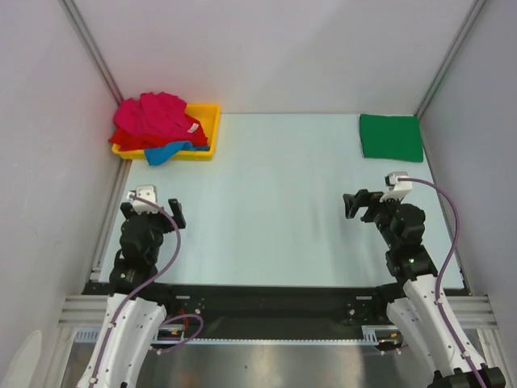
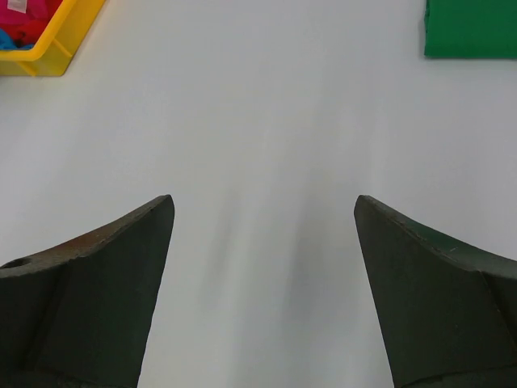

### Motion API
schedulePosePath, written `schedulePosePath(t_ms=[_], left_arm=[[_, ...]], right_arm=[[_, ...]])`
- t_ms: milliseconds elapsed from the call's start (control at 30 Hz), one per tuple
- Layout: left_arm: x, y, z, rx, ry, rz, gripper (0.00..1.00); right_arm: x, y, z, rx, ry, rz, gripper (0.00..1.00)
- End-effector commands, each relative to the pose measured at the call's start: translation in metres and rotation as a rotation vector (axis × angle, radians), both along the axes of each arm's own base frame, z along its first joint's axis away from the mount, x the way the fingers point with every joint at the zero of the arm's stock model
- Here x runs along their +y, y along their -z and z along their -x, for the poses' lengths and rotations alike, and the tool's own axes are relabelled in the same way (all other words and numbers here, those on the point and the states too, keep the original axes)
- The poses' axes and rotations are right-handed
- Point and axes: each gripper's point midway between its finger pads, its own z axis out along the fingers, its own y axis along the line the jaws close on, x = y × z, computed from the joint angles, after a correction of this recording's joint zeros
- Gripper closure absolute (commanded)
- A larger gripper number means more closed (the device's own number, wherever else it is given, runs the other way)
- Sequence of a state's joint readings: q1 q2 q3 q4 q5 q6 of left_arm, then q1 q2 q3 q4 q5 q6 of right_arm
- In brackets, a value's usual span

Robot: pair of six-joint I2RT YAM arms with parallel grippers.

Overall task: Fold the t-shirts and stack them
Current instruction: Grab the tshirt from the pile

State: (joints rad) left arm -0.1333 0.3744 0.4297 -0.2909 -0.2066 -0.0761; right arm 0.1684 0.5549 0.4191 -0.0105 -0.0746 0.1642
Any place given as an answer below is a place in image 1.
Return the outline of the magenta t shirt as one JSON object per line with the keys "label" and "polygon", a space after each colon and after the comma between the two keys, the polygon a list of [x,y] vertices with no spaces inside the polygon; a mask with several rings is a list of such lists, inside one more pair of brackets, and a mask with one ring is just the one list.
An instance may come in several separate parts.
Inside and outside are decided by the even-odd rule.
{"label": "magenta t shirt", "polygon": [[114,124],[134,136],[182,137],[194,133],[199,125],[186,114],[187,103],[165,92],[143,93],[138,99],[126,99],[119,106]]}

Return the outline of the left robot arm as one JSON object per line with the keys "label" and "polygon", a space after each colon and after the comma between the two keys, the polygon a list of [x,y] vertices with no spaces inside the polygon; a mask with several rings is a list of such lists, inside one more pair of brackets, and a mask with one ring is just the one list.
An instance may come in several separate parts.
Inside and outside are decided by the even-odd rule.
{"label": "left robot arm", "polygon": [[187,223],[176,199],[165,211],[131,193],[120,206],[120,248],[108,281],[103,325],[79,387],[133,387],[161,323],[177,317],[180,304],[171,285],[158,282],[158,254],[165,234]]}

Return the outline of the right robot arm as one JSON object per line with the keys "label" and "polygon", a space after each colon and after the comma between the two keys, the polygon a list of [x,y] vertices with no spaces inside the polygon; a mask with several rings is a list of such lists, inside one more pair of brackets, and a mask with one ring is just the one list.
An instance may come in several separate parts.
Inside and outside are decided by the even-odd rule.
{"label": "right robot arm", "polygon": [[422,244],[425,213],[403,197],[366,189],[343,195],[346,218],[364,208],[361,221],[374,224],[388,247],[387,268],[395,282],[376,287],[374,318],[397,327],[428,368],[432,387],[504,387],[501,369],[488,366],[469,341],[438,283]]}

